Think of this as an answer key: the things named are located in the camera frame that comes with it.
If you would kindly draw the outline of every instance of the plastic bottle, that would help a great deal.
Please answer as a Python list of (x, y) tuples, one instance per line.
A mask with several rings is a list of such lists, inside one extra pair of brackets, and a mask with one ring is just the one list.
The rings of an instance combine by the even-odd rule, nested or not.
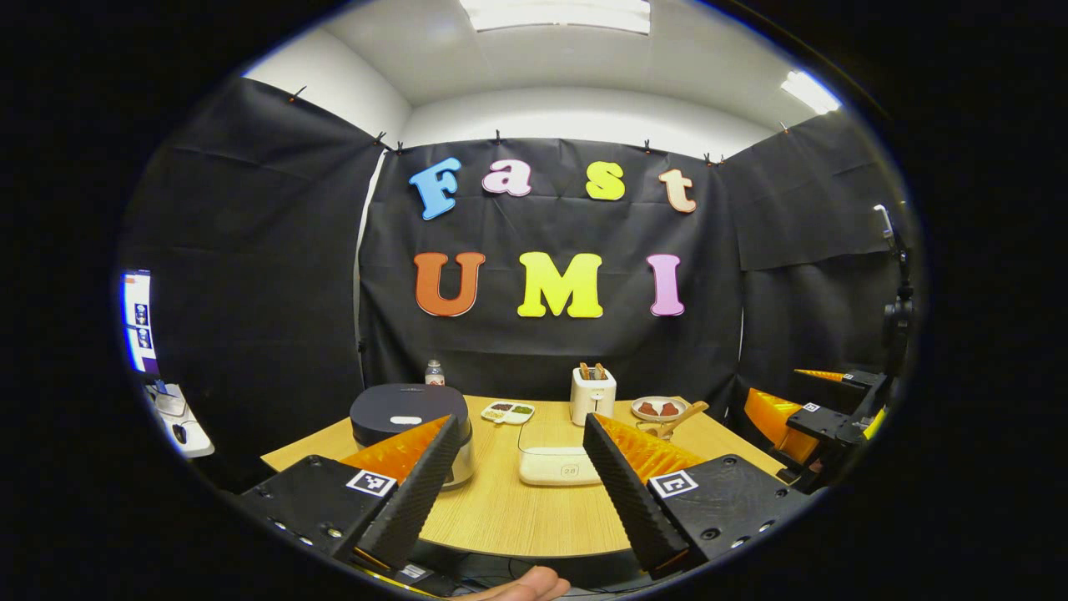
[(445, 385), (445, 371), (441, 369), (441, 364), (438, 363), (438, 360), (430, 360), (426, 364), (426, 383), (437, 386)]

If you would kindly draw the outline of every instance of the desk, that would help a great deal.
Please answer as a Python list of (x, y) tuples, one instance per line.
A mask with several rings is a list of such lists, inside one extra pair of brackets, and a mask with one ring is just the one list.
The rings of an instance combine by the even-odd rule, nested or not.
[[(505, 399), (465, 399), (471, 416), (474, 475), (466, 485), (438, 495), (420, 538), (464, 551), (519, 557), (569, 557), (630, 549), (602, 485), (557, 488), (520, 483), (521, 427), (494, 425), (478, 415), (486, 406)], [(521, 402), (536, 408), (532, 424), (539, 418), (569, 418), (569, 404)], [(621, 422), (638, 422), (629, 401), (617, 401), (614, 411)], [(735, 454), (772, 476), (784, 468), (705, 414), (679, 426), (671, 442), (705, 459)], [(309, 455), (341, 460), (357, 450), (346, 417), (262, 459), (282, 471)]]

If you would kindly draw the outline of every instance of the white wall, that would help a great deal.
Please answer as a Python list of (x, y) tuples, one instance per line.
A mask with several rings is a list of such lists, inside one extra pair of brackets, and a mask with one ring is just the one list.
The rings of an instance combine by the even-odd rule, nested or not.
[(397, 139), (405, 146), (453, 140), (571, 138), (642, 145), (713, 160), (775, 133), (751, 121), (653, 94), (593, 88), (486, 92), (421, 106)]
[(245, 77), (296, 92), (300, 97), (395, 145), (411, 105), (384, 77), (343, 42), (314, 29), (268, 54)]

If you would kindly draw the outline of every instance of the black fabric backdrop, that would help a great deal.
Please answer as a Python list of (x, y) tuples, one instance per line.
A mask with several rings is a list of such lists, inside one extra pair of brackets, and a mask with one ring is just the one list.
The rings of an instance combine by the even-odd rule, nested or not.
[[(738, 410), (750, 388), (796, 398), (796, 368), (882, 370), (883, 305), (894, 302), (899, 271), (873, 207), (885, 206), (914, 244), (913, 223), (899, 204), (904, 190), (888, 164), (838, 112), (790, 127), (724, 164), (744, 270)], [(922, 285), (920, 265), (912, 271)], [(732, 427), (760, 439), (741, 411), (731, 416)]]
[[(428, 221), (408, 178), (450, 156), (456, 206)], [(489, 164), (515, 158), (531, 165), (533, 191), (490, 193), (482, 178)], [(623, 167), (624, 196), (593, 200), (586, 167), (595, 160)], [(668, 202), (657, 176), (677, 168), (693, 180), (693, 212)], [(501, 144), (467, 141), (405, 148), (382, 165), (360, 249), (361, 333), (366, 384), (422, 379), (439, 359), (445, 382), (466, 394), (566, 400), (570, 370), (602, 363), (618, 381), (616, 398), (681, 395), (713, 404), (726, 398), (738, 359), (741, 279), (738, 241), (726, 190), (714, 167), (702, 160), (619, 144), (515, 139)], [(441, 295), (459, 287), (454, 258), (482, 252), (474, 306), (455, 318), (425, 314), (415, 302), (420, 252), (442, 252)], [(548, 253), (563, 273), (579, 252), (599, 254), (599, 319), (521, 318), (525, 267), (519, 255)], [(656, 317), (654, 253), (677, 254), (678, 317)]]
[(361, 392), (352, 260), (382, 146), (238, 78), (156, 153), (120, 264), (152, 270), (157, 353), (233, 487)]

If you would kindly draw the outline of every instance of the monitor screen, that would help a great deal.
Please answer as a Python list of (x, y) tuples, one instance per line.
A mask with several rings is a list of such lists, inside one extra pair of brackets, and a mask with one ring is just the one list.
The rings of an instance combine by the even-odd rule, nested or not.
[(152, 273), (146, 269), (123, 272), (123, 322), (131, 367), (146, 376), (159, 377), (156, 363), (156, 341), (153, 336), (153, 316), (150, 306), (148, 285)]

